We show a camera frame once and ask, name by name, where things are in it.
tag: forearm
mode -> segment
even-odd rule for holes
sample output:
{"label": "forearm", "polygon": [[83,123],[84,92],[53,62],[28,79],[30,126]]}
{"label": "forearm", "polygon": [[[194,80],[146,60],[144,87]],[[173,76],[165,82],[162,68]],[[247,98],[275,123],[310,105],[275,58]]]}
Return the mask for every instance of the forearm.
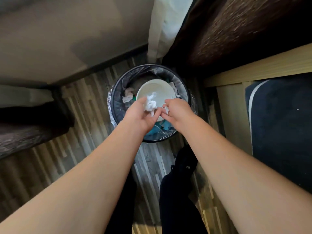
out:
{"label": "forearm", "polygon": [[143,133],[121,122],[71,169],[0,224],[1,233],[103,233]]}
{"label": "forearm", "polygon": [[185,122],[193,149],[239,233],[308,233],[312,198],[232,145],[199,117]]}

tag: black pants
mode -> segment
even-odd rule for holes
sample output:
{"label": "black pants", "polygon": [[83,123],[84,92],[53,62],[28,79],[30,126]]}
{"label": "black pants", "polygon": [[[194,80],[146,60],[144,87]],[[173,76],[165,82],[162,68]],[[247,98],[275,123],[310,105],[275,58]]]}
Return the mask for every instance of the black pants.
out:
{"label": "black pants", "polygon": [[[199,211],[188,198],[190,191],[190,179],[184,179],[174,173],[174,171],[171,171],[163,178],[160,185],[159,198],[160,220],[163,234],[207,234]],[[136,183],[130,172],[105,234],[132,233],[131,227],[135,207],[135,192]]]}

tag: black shoe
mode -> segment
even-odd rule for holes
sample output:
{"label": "black shoe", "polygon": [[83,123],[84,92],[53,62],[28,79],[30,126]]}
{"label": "black shoe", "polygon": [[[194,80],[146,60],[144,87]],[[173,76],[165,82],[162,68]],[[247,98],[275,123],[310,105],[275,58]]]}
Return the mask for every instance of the black shoe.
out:
{"label": "black shoe", "polygon": [[190,178],[197,166],[197,158],[189,145],[184,146],[177,154],[174,165],[171,166],[172,172],[178,176]]}

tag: wooden floor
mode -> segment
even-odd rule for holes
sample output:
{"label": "wooden floor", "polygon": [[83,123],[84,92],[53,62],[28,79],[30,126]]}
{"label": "wooden floor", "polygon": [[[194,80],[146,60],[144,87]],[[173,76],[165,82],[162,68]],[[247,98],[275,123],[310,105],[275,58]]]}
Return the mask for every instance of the wooden floor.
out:
{"label": "wooden floor", "polygon": [[[146,54],[141,54],[62,87],[63,98],[75,116],[75,126],[65,135],[0,160],[0,220],[64,175],[107,138],[113,130],[107,93],[121,74],[144,63]],[[199,110],[203,111],[201,100],[198,102]],[[178,134],[167,141],[140,146],[132,166],[138,184],[132,233],[162,233],[158,206],[160,182],[170,172],[184,144],[184,138]],[[190,198],[200,211],[208,233],[235,233],[200,165],[193,175],[193,186]]]}

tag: white bowl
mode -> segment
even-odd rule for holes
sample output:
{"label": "white bowl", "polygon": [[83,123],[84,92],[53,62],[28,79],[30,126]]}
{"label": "white bowl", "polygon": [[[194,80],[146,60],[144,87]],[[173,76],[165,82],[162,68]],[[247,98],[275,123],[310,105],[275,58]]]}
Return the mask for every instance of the white bowl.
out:
{"label": "white bowl", "polygon": [[[136,100],[144,97],[152,95],[155,92],[156,96],[152,100],[156,101],[157,107],[163,106],[165,100],[170,98],[176,98],[173,88],[162,79],[152,79],[141,86],[138,90]],[[157,121],[162,121],[163,118],[159,117]]]}

